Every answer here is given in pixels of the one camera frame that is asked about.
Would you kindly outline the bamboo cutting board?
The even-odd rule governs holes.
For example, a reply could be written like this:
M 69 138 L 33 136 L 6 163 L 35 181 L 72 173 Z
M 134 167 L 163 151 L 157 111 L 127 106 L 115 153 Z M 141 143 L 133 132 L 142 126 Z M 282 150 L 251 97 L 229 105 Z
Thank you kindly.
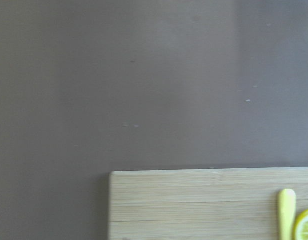
M 308 209 L 308 167 L 114 171 L 110 240 L 276 240 L 279 191 Z

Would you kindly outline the yellow plastic knife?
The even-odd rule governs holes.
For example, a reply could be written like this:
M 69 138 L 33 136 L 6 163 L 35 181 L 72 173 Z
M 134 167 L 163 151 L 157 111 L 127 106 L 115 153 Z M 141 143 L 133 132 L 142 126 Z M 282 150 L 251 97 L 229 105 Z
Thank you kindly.
M 297 197 L 292 189 L 283 189 L 278 193 L 278 232 L 280 240 L 292 240 L 296 217 Z

